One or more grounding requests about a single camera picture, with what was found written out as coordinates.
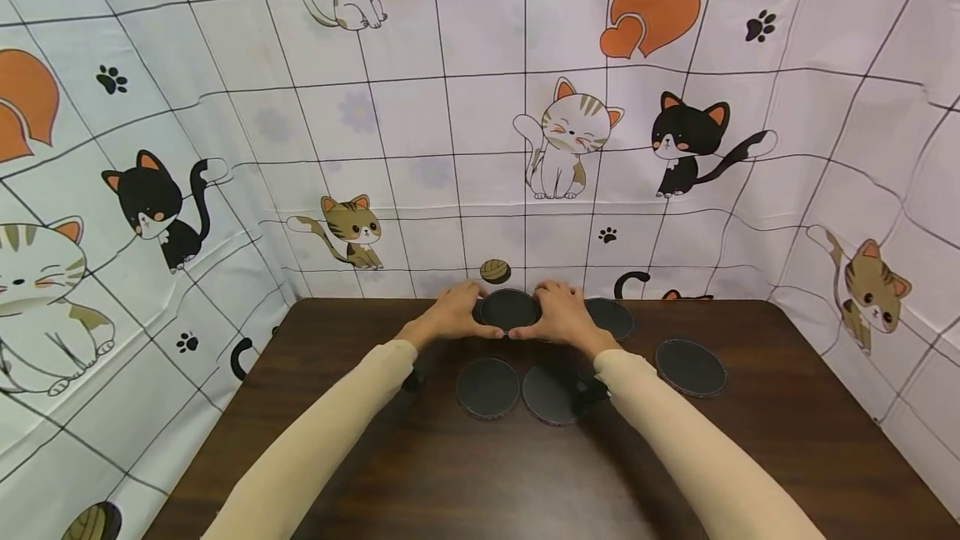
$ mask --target brown table surface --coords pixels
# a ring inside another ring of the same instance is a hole
[[[375,344],[431,301],[298,302],[153,522],[147,540],[200,538],[260,453]],[[760,301],[625,301],[624,346],[653,361],[691,338],[727,365],[716,399],[690,399],[781,483],[830,540],[960,538],[960,527],[783,312]],[[400,392],[297,530],[316,538],[669,538],[707,535],[639,434],[608,402],[550,427],[523,401],[497,421],[468,417],[457,375],[494,356],[523,378],[550,358],[537,342],[469,338],[431,346],[416,395]],[[737,482],[731,481],[731,491]]]

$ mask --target right hand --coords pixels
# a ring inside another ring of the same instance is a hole
[[[509,333],[510,338],[569,344],[590,361],[602,351],[620,348],[610,332],[593,323],[587,306],[583,304],[581,288],[547,280],[537,285],[534,297],[541,305],[542,317],[534,325],[514,327]]]

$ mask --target paw print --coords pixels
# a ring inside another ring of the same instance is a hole
[[[120,75],[117,67],[107,68],[100,66],[100,73],[97,74],[97,81],[103,86],[108,94],[125,93],[127,91],[127,79]]]
[[[614,230],[612,227],[607,227],[606,230],[600,230],[600,235],[597,237],[602,239],[602,243],[604,244],[612,243],[617,239],[617,230]]]
[[[757,42],[764,42],[767,39],[764,34],[773,33],[773,31],[777,29],[771,26],[775,18],[777,18],[777,15],[774,13],[767,15],[767,10],[763,9],[760,11],[760,14],[757,15],[757,18],[752,18],[752,20],[747,21],[747,42],[750,42],[754,38],[757,39]]]
[[[181,353],[193,352],[197,350],[198,345],[200,345],[200,340],[197,340],[193,332],[181,333],[181,339],[177,340],[177,348],[181,349]]]

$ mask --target fabric backdrop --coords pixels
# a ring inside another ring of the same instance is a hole
[[[0,0],[2,535],[140,538],[296,300],[465,277],[770,301],[960,516],[958,4]]]

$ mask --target black coaster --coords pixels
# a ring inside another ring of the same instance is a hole
[[[483,307],[483,300],[481,298],[478,298],[477,302],[473,303],[473,320],[479,323],[480,325],[484,325],[483,315],[480,314],[480,310],[482,307]]]
[[[620,302],[608,298],[590,298],[585,304],[593,323],[613,334],[618,343],[633,333],[633,315]]]
[[[487,325],[497,326],[504,332],[513,328],[533,325],[541,317],[541,310],[533,296],[511,287],[492,292],[482,300],[480,318]]]
[[[519,396],[517,372],[499,358],[479,358],[457,377],[457,401],[472,418],[503,418]]]
[[[713,352],[691,340],[667,340],[657,346],[659,376],[680,393],[713,398],[727,387],[727,369]]]
[[[545,424],[569,426],[587,412],[587,402],[577,400],[586,389],[572,368],[536,365],[523,378],[523,401]]]

